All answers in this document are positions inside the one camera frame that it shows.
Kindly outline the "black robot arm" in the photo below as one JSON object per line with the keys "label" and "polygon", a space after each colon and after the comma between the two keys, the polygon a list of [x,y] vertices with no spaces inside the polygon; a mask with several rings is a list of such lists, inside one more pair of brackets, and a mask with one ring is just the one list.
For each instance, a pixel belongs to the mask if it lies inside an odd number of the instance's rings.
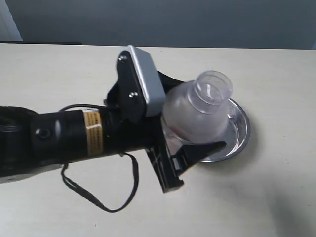
{"label": "black robot arm", "polygon": [[145,115],[140,82],[133,69],[119,69],[106,106],[71,105],[38,114],[22,107],[0,109],[0,180],[25,179],[70,163],[144,149],[163,192],[183,186],[185,171],[222,150],[223,141],[184,145],[167,151],[160,116]]}

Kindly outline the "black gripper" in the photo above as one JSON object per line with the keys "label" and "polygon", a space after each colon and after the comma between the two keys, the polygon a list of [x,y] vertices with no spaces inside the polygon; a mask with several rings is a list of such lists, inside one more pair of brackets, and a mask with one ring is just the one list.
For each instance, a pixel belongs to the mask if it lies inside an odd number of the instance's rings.
{"label": "black gripper", "polygon": [[[158,71],[165,94],[184,83]],[[142,118],[133,123],[122,115],[118,105],[107,104],[102,109],[103,155],[124,154],[136,150],[145,150],[151,166],[164,193],[179,189],[184,181],[178,176],[214,153],[223,150],[226,142],[183,145],[171,156],[173,166],[164,144],[162,127],[157,117]]]}

